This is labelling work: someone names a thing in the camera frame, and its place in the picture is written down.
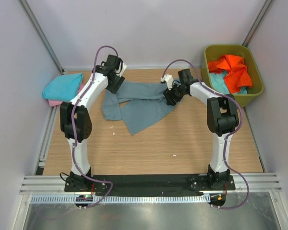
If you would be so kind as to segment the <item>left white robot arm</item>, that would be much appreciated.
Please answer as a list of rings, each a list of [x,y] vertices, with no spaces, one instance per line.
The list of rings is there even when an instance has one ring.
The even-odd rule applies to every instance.
[[[106,89],[116,94],[125,78],[122,76],[127,65],[115,55],[93,69],[89,80],[81,91],[69,102],[60,105],[60,129],[70,145],[72,169],[65,181],[65,192],[88,192],[94,185],[88,161],[87,139],[93,125],[89,110],[95,100]]]

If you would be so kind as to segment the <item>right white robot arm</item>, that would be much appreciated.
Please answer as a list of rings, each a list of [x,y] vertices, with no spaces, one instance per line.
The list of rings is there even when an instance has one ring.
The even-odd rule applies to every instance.
[[[213,134],[213,151],[208,172],[199,181],[204,184],[204,190],[234,190],[227,158],[232,133],[240,123],[236,101],[231,94],[223,96],[196,80],[189,69],[180,70],[178,77],[179,80],[176,81],[172,75],[165,74],[160,79],[167,86],[163,92],[167,105],[176,105],[185,95],[199,99],[206,105],[207,126]]]

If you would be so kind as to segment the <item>grey blue t shirt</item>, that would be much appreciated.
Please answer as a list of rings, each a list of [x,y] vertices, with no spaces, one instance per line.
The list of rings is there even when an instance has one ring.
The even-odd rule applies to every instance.
[[[106,91],[101,106],[103,116],[106,120],[122,120],[129,133],[135,135],[173,111],[175,107],[167,105],[163,95],[166,89],[161,83],[124,81],[116,94]]]

